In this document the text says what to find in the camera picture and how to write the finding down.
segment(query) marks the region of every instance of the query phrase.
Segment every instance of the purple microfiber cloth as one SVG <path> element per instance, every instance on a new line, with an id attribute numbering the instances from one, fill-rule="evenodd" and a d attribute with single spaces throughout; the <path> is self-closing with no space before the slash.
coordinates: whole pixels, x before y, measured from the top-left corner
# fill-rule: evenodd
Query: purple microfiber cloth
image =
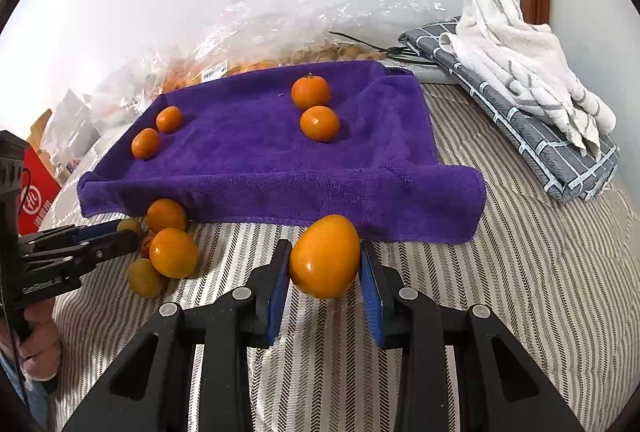
<path id="1" fill-rule="evenodd" d="M 308 139 L 290 97 L 313 73 L 340 116 L 330 143 Z M 158 154 L 133 158 L 132 139 L 175 105 L 184 125 Z M 428 107 L 414 75 L 378 62 L 283 66 L 160 95 L 78 183 L 85 217 L 139 217 L 169 197 L 198 222 L 307 226 L 344 215 L 363 238 L 461 243 L 484 209 L 479 171 L 438 163 Z"/>

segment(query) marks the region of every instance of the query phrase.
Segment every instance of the barcode label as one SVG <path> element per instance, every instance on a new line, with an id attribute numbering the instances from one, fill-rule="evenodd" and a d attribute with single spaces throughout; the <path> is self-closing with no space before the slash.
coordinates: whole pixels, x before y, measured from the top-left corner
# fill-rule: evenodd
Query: barcode label
<path id="1" fill-rule="evenodd" d="M 222 78 L 226 74 L 226 60 L 203 70 L 200 82 Z"/>

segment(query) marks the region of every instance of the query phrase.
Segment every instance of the finger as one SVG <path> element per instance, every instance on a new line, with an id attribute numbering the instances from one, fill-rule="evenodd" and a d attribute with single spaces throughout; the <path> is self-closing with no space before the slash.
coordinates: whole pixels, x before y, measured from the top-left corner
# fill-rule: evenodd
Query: finger
<path id="1" fill-rule="evenodd" d="M 55 302 L 55 298 L 50 298 L 25 307 L 24 319 L 33 323 L 50 322 L 51 314 L 53 312 L 53 304 Z"/>
<path id="2" fill-rule="evenodd" d="M 60 367 L 60 344 L 55 343 L 46 351 L 42 351 L 37 356 L 29 358 L 22 364 L 22 370 L 27 373 L 31 379 L 38 382 L 50 380 L 58 372 Z"/>
<path id="3" fill-rule="evenodd" d="M 31 336 L 20 344 L 18 352 L 23 358 L 36 356 L 41 352 L 49 349 L 58 341 L 58 327 L 51 320 L 47 323 L 39 323 L 33 328 Z"/>

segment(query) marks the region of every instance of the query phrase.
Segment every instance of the clear plastic wrap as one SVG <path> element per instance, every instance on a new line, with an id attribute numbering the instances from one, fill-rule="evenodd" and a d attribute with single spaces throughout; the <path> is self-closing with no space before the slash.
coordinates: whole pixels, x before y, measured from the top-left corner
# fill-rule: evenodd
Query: clear plastic wrap
<path id="1" fill-rule="evenodd" d="M 40 140 L 40 148 L 49 154 L 59 183 L 66 181 L 98 137 L 87 105 L 73 91 L 66 91 Z"/>
<path id="2" fill-rule="evenodd" d="M 158 50 L 131 60 L 112 72 L 91 95 L 91 121 L 101 135 L 109 129 L 135 121 L 162 92 L 180 66 L 177 49 Z"/>
<path id="3" fill-rule="evenodd" d="M 390 46 L 405 30 L 444 19 L 432 0 L 239 0 L 203 30 L 187 55 L 157 50 L 127 63 L 92 95 L 100 134 L 135 120 L 161 92 L 249 70 L 336 60 L 380 60 L 384 53 L 331 34 Z"/>
<path id="4" fill-rule="evenodd" d="M 330 31 L 386 47 L 404 30 L 443 18 L 432 0 L 349 0 L 324 7 L 312 0 L 241 0 L 207 28 L 162 91 L 272 66 L 379 60 L 383 53 Z"/>

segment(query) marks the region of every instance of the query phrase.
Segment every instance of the orange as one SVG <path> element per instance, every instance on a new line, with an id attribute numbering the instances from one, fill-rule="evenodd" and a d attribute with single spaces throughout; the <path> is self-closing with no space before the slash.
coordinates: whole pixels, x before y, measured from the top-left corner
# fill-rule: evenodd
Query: orange
<path id="1" fill-rule="evenodd" d="M 133 138 L 131 153 L 136 159 L 148 159 L 160 149 L 160 136 L 152 128 L 145 128 Z"/>
<path id="2" fill-rule="evenodd" d="M 302 292 L 315 298 L 345 293 L 360 266 L 360 240 L 353 224 L 327 215 L 300 236 L 289 257 L 289 275 Z"/>
<path id="3" fill-rule="evenodd" d="M 273 60 L 260 60 L 260 62 L 255 62 L 253 65 L 249 65 L 244 71 L 260 70 L 262 68 L 271 68 L 274 66 L 278 66 L 278 62 Z"/>
<path id="4" fill-rule="evenodd" d="M 173 199 L 158 199 L 146 211 L 146 225 L 154 233 L 166 227 L 187 229 L 187 214 Z"/>
<path id="5" fill-rule="evenodd" d="M 165 277 L 184 278 L 196 269 L 198 248 L 188 233 L 166 227 L 152 240 L 149 258 L 154 268 Z"/>
<path id="6" fill-rule="evenodd" d="M 129 287 L 141 297 L 157 297 L 162 291 L 162 275 L 156 271 L 148 258 L 137 258 L 127 269 Z"/>
<path id="7" fill-rule="evenodd" d="M 122 219 L 118 223 L 116 231 L 123 231 L 125 229 L 135 231 L 140 238 L 145 236 L 145 232 L 142 231 L 142 226 L 140 226 L 140 223 L 136 219 Z"/>
<path id="8" fill-rule="evenodd" d="M 167 107 L 156 116 L 156 126 L 164 134 L 171 134 L 182 126 L 182 112 L 176 106 Z"/>
<path id="9" fill-rule="evenodd" d="M 291 87 L 291 99 L 296 107 L 306 110 L 317 105 L 327 105 L 331 97 L 329 84 L 322 76 L 308 74 Z"/>
<path id="10" fill-rule="evenodd" d="M 225 76 L 233 76 L 234 74 L 241 74 L 245 72 L 245 67 L 241 63 L 236 63 L 236 65 L 229 68 L 229 70 L 225 73 Z"/>
<path id="11" fill-rule="evenodd" d="M 340 129 L 340 118 L 329 107 L 311 107 L 300 116 L 300 128 L 313 141 L 331 141 Z"/>
<path id="12" fill-rule="evenodd" d="M 140 244 L 140 256 L 142 258 L 149 258 L 149 248 L 155 236 L 155 234 L 149 232 L 146 237 L 142 239 L 142 244 Z"/>

